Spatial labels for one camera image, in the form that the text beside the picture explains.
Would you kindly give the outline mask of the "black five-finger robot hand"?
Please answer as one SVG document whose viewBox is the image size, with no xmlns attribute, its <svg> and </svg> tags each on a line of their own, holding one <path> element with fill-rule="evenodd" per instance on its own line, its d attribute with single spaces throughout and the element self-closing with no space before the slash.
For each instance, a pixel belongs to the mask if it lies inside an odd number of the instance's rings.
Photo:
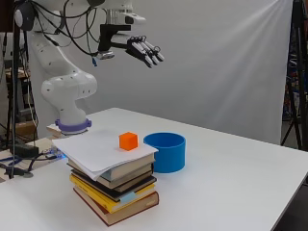
<svg viewBox="0 0 308 231">
<path fill-rule="evenodd" d="M 144 62 L 149 68 L 165 60 L 161 48 L 149 43 L 146 36 L 130 37 L 125 43 L 113 42 L 112 47 L 124 49 L 127 54 Z"/>
</svg>

